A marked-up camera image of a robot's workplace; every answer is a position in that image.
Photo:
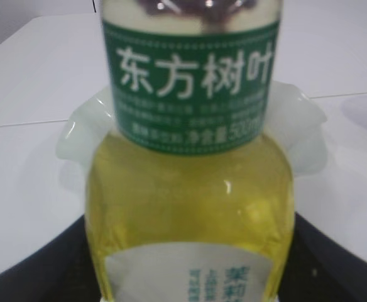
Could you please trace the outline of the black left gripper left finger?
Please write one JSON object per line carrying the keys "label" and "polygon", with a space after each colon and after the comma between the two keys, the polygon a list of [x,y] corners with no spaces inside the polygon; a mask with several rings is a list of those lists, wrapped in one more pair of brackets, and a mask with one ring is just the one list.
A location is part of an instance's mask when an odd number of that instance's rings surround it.
{"label": "black left gripper left finger", "polygon": [[60,280],[84,242],[81,216],[40,250],[0,273],[0,301],[40,301]]}

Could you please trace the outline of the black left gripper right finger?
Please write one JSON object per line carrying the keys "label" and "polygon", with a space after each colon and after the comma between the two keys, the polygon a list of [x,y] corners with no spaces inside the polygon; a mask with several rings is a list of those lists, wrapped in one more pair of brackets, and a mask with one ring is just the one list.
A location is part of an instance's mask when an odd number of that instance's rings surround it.
{"label": "black left gripper right finger", "polygon": [[278,300],[367,302],[367,262],[296,214]]}

